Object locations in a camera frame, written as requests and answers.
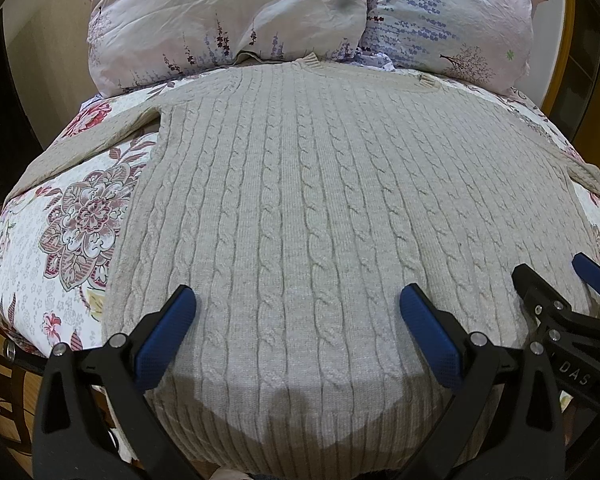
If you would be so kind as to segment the floral bed sheet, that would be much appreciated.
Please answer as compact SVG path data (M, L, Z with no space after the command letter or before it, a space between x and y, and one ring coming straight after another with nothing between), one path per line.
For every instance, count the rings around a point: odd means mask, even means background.
M189 76L124 96L96 94L52 146L111 122L130 108L221 73ZM419 70L383 70L452 88L503 107L547 142L583 162L558 128L518 90L498 96L472 84ZM101 344L108 268L132 192L157 142L159 122L141 126L114 148L9 200L0 213L0 324L24 351L48 356L54 344ZM600 198L573 182L593 229L600 263Z

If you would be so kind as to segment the right floral lavender pillow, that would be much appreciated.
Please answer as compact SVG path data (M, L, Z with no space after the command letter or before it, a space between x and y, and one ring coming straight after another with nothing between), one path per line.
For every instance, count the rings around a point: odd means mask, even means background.
M414 68L504 94L529 71L536 8L546 0L367 0L358 43Z

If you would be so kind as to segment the left floral pink pillow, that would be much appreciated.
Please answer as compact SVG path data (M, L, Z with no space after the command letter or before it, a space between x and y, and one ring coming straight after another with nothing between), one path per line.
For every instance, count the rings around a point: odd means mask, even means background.
M229 66L243 54L348 60L366 24L366 0L88 1L88 70L102 96Z

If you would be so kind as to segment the wooden headboard frame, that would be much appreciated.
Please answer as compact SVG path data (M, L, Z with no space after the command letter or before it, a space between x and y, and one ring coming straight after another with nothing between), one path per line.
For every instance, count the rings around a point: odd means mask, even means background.
M547 0L533 24L530 73L518 88L600 168L600 0Z

